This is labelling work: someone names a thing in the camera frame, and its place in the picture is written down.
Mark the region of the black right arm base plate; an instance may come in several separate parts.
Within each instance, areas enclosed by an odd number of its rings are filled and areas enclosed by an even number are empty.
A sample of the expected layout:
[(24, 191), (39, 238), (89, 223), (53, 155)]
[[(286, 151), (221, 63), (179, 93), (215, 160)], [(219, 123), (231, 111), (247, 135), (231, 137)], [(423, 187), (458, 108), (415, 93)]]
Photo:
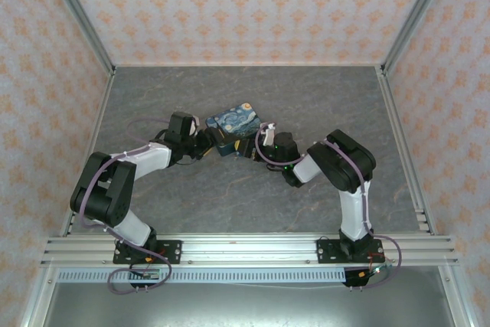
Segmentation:
[(383, 263), (385, 261), (382, 243), (369, 240), (367, 243), (339, 239), (321, 238), (316, 241), (316, 254), (319, 263)]

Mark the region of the aluminium mounting rail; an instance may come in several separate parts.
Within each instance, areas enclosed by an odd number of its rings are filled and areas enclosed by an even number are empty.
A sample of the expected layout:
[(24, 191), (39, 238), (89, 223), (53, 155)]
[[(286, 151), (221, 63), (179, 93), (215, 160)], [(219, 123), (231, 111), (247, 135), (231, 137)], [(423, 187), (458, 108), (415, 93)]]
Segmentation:
[[(336, 234), (160, 234), (158, 239), (181, 240), (181, 267), (318, 267), (316, 241)], [(424, 232), (392, 234), (404, 266), (458, 265), (462, 255), (450, 236)], [(41, 257), (47, 267), (110, 267), (115, 244), (108, 234), (51, 237)]]

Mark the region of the aluminium table back rail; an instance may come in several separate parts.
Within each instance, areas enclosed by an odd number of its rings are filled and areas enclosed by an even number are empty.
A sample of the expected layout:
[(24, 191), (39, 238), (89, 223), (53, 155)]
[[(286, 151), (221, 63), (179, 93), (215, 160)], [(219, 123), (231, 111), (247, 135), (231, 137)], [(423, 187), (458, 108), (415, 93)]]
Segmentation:
[(114, 64), (114, 69), (124, 67), (374, 67), (381, 68), (380, 63), (291, 63), (291, 62), (194, 62), (194, 63), (160, 63), (160, 64)]

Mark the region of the small right electronics board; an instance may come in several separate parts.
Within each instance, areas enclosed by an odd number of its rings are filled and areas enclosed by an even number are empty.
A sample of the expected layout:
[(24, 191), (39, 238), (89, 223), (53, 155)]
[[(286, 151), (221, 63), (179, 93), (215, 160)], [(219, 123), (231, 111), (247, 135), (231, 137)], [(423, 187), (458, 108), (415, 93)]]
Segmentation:
[(361, 270), (359, 273), (358, 273), (358, 276), (360, 278), (370, 278), (378, 273), (380, 273), (382, 270), (386, 269), (387, 266), (386, 265), (379, 265), (379, 266), (376, 266), (374, 268), (368, 268), (366, 270)]

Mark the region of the starry night print tin box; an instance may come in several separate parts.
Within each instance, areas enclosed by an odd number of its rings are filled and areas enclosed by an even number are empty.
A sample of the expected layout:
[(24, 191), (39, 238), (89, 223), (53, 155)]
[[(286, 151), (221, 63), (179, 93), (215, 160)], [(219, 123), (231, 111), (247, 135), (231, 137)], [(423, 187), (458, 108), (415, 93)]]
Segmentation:
[(209, 116), (205, 123), (207, 127), (218, 129), (223, 136), (217, 145), (217, 152), (224, 157), (236, 152), (237, 141), (254, 137), (262, 121), (250, 103), (242, 103)]

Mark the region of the aluminium frame post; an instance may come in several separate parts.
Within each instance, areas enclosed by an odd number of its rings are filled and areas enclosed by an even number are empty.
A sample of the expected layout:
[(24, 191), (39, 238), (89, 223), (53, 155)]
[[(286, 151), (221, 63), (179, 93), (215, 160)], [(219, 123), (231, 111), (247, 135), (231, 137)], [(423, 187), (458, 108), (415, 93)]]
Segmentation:
[(93, 23), (89, 19), (85, 12), (80, 0), (64, 0), (65, 5), (70, 10), (71, 14), (75, 18), (83, 36), (92, 48), (92, 51), (96, 55), (97, 60), (103, 66), (103, 69), (112, 76), (116, 69), (115, 64), (111, 61), (108, 52), (106, 51), (103, 42), (96, 32)]
[(411, 8), (406, 21), (397, 34), (385, 61), (381, 65), (381, 73), (387, 76), (394, 68), (398, 58), (409, 43), (409, 40), (417, 28), (424, 12), (428, 9), (432, 0), (416, 0)]

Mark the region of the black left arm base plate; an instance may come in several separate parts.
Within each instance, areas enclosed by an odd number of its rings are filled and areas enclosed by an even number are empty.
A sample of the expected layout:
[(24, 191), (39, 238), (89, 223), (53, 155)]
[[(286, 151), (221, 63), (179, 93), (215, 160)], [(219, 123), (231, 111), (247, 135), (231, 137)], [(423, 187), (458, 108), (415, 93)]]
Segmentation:
[[(124, 265), (143, 265), (143, 264), (163, 264), (164, 262), (146, 252), (137, 250), (127, 244), (115, 241), (115, 251), (113, 254), (114, 264)], [(182, 241), (181, 240), (155, 240), (145, 244), (145, 248), (164, 257), (170, 264), (181, 262)]]

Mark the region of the aluminium table side rail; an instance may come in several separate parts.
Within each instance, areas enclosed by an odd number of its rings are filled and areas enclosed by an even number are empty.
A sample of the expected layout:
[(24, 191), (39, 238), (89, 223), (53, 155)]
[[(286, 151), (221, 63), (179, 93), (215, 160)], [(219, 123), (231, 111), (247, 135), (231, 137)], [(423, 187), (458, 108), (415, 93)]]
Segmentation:
[[(96, 145), (96, 140), (97, 140), (98, 132), (100, 130), (101, 122), (103, 120), (103, 115), (104, 115), (104, 112), (105, 112), (107, 101), (109, 99), (109, 95), (110, 95), (110, 91), (111, 91), (111, 88), (112, 88), (112, 85), (113, 85), (113, 81), (114, 81), (115, 75), (116, 75), (116, 67), (114, 67), (109, 72), (109, 76), (108, 76), (108, 79), (107, 79), (107, 82), (106, 82), (105, 90), (103, 92), (103, 95), (101, 97), (98, 110), (97, 110), (96, 115), (95, 115), (95, 121), (93, 123), (93, 127), (92, 127), (92, 130), (91, 130), (90, 140), (88, 142), (88, 146), (87, 146), (87, 148), (85, 150), (85, 153), (83, 155), (83, 159), (82, 159), (82, 162), (81, 162), (81, 167), (80, 167), (80, 170), (79, 170), (79, 172), (77, 174), (77, 178), (80, 177), (81, 172), (83, 171), (83, 167), (84, 167), (85, 163), (87, 162), (87, 159), (89, 158), (90, 154), (93, 152), (93, 149), (94, 149), (94, 147)], [(61, 229), (60, 229), (60, 232), (59, 232), (59, 235), (61, 237), (66, 237), (70, 233), (70, 229), (72, 228), (72, 219), (73, 219), (73, 217), (74, 217), (74, 213), (72, 212), (72, 210), (70, 208), (68, 208), (67, 211), (66, 211), (66, 213), (65, 213), (65, 215), (64, 215), (63, 223), (62, 223), (62, 226), (61, 226)]]
[(376, 74), (380, 85), (384, 103), (387, 108), (387, 115), (390, 120), (391, 128), (394, 133), (394, 139), (400, 155), (403, 172), (407, 180), (407, 187), (416, 212), (417, 221), (419, 222), (420, 231), (430, 236), (437, 235), (437, 229), (433, 223), (433, 216), (430, 206), (426, 201), (426, 195), (423, 192), (422, 185), (417, 175), (417, 171), (411, 158), (409, 145), (404, 135), (400, 115), (394, 100), (394, 95), (390, 88), (387, 72), (382, 64), (376, 65)]

